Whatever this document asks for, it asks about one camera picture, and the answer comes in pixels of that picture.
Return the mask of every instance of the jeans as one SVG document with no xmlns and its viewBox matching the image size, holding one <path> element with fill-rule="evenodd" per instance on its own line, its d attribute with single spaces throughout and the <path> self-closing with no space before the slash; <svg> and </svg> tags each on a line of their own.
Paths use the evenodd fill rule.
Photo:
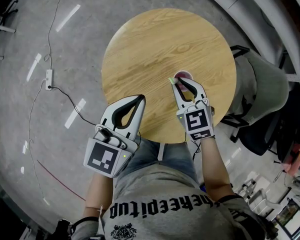
<svg viewBox="0 0 300 240">
<path fill-rule="evenodd" d="M 124 176 L 154 164 L 178 170 L 198 182 L 192 156 L 186 143 L 165 144 L 163 159 L 158 161 L 160 143 L 141 138 L 139 148 L 127 167 L 119 174 L 117 182 Z"/>
</svg>

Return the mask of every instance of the wooden tabletop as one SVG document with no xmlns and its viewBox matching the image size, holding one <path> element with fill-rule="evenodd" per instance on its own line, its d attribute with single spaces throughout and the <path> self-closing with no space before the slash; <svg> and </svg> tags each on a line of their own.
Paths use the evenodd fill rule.
<svg viewBox="0 0 300 240">
<path fill-rule="evenodd" d="M 180 9 L 154 9 L 125 23 L 103 58 L 102 87 L 109 104 L 143 94 L 143 138 L 159 143 L 185 141 L 170 77 L 188 71 L 215 109 L 214 126 L 234 98 L 236 66 L 222 34 L 204 18 Z"/>
</svg>

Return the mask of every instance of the floor marking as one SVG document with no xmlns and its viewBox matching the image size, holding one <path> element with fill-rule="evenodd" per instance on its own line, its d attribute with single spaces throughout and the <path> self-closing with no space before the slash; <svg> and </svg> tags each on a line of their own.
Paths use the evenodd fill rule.
<svg viewBox="0 0 300 240">
<path fill-rule="evenodd" d="M 60 23 L 60 25 L 55 29 L 55 31 L 59 32 L 63 26 L 67 23 L 68 20 L 78 11 L 80 8 L 80 4 L 77 4 L 72 11 L 69 12 L 69 14 L 64 18 L 64 20 Z"/>
<path fill-rule="evenodd" d="M 24 144 L 23 144 L 23 149 L 22 149 L 22 153 L 26 153 L 26 151 L 27 151 L 27 149 L 28 149 L 28 142 L 27 141 L 25 141 L 24 142 Z"/>
<path fill-rule="evenodd" d="M 31 66 L 31 68 L 30 68 L 30 70 L 29 70 L 29 73 L 28 73 L 28 75 L 26 76 L 26 81 L 27 81 L 27 82 L 29 82 L 32 73 L 34 72 L 34 70 L 35 70 L 37 64 L 39 63 L 39 61 L 41 60 L 41 57 L 42 57 L 42 56 L 41 56 L 40 53 L 38 53 L 37 56 L 35 57 L 34 62 L 32 63 L 32 66 Z"/>
<path fill-rule="evenodd" d="M 239 152 L 241 151 L 241 148 L 239 147 L 233 154 L 232 154 L 232 159 L 234 159 L 238 154 Z"/>
<path fill-rule="evenodd" d="M 227 160 L 227 161 L 224 163 L 225 168 L 227 168 L 230 164 L 231 164 L 231 161 L 230 161 L 230 159 L 229 159 L 229 160 Z"/>
<path fill-rule="evenodd" d="M 82 98 L 79 102 L 78 105 L 76 105 L 76 109 L 80 112 L 84 106 L 86 104 L 86 101 Z M 74 120 L 76 119 L 78 113 L 77 111 L 74 109 L 71 113 L 71 115 L 69 116 L 68 120 L 65 122 L 64 127 L 69 129 L 69 127 L 72 125 L 72 123 L 74 122 Z"/>
<path fill-rule="evenodd" d="M 45 198 L 43 198 L 43 201 L 45 201 L 45 203 L 46 203 L 48 206 L 50 206 L 50 203 L 49 203 Z"/>
</svg>

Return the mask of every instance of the power strip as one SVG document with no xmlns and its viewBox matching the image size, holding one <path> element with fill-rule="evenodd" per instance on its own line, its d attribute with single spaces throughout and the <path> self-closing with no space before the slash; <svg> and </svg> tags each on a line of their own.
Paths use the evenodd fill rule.
<svg viewBox="0 0 300 240">
<path fill-rule="evenodd" d="M 52 69 L 48 69 L 47 71 L 46 71 L 46 76 L 45 76 L 45 78 L 46 78 L 46 80 L 45 80 L 45 89 L 47 90 L 47 91 L 51 91 L 52 90 L 52 83 L 53 83 L 53 76 L 54 76 L 54 72 L 53 72 L 53 70 Z"/>
</svg>

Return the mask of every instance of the red line on floor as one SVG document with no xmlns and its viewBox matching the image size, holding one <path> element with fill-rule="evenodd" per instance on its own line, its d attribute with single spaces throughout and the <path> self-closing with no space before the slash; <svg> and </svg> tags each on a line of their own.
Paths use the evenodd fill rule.
<svg viewBox="0 0 300 240">
<path fill-rule="evenodd" d="M 62 186 L 64 186 L 67 190 L 69 190 L 70 192 L 72 192 L 73 194 L 75 194 L 78 198 L 81 198 L 83 201 L 86 201 L 85 199 L 83 199 L 80 195 L 78 195 L 76 192 L 72 191 L 70 188 L 68 188 L 65 184 L 63 184 L 60 180 L 58 180 L 50 171 L 48 171 L 48 169 L 46 167 L 44 167 L 44 165 L 42 163 L 39 162 L 39 160 L 37 160 L 37 162 L 39 163 L 39 165 L 41 165 L 43 167 L 43 169 L 45 169 L 52 177 L 54 177 Z"/>
</svg>

